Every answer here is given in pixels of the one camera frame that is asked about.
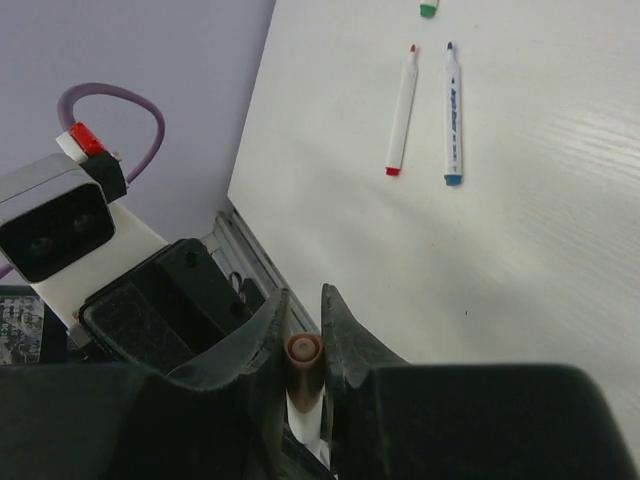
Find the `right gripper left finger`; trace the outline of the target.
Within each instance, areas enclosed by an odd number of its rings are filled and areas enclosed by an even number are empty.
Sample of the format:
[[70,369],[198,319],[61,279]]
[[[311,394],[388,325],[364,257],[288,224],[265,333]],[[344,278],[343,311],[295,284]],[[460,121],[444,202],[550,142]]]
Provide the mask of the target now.
[[236,331],[169,373],[203,408],[195,420],[204,429],[200,478],[279,477],[289,332],[290,292],[282,288]]

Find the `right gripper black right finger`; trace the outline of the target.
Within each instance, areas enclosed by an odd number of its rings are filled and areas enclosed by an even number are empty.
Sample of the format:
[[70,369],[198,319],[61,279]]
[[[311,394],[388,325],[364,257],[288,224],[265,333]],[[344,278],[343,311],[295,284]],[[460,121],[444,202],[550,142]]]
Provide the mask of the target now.
[[409,363],[356,319],[331,284],[322,287],[321,332],[331,470],[340,479],[364,479],[370,468],[384,466],[382,459],[366,458],[376,454],[380,437],[375,372]]

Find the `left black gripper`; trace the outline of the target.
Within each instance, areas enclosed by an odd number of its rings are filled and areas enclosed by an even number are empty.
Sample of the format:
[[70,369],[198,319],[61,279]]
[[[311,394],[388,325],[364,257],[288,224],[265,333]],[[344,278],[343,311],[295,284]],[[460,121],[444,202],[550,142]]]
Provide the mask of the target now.
[[0,308],[2,365],[132,362],[162,373],[252,316],[198,239],[161,249],[84,301],[86,354],[31,288],[2,285]]

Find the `peach capped marker pen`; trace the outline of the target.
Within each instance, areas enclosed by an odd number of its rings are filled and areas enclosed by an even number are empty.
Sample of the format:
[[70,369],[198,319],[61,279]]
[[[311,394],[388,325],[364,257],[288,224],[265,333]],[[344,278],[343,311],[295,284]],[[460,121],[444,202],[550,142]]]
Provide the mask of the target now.
[[291,336],[284,344],[287,421],[294,438],[321,458],[325,385],[324,344],[312,333]]

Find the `blue capped marker pen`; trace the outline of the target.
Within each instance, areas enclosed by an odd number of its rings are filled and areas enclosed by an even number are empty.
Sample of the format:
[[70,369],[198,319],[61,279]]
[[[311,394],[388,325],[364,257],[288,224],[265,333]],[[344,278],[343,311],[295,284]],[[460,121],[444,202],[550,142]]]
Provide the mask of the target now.
[[449,41],[446,47],[444,93],[445,93],[445,169],[444,181],[449,187],[458,187],[463,181],[462,134],[461,134],[461,67],[456,58],[456,49]]

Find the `red capped marker pen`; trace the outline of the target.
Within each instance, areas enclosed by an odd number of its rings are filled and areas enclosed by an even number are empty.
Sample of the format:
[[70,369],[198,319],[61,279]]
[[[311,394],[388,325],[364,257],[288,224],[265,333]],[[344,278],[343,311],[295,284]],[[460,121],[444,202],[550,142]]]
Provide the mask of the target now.
[[404,151],[409,129],[415,86],[418,76],[418,47],[412,44],[407,61],[403,64],[398,98],[391,128],[385,174],[398,176],[402,170]]

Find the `dark green capped marker pen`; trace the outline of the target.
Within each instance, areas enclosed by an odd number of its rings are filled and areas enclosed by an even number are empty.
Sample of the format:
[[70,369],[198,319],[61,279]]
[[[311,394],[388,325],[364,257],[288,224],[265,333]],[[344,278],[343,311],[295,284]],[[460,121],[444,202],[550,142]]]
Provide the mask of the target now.
[[439,0],[421,0],[419,4],[420,16],[426,19],[434,18],[439,7]]

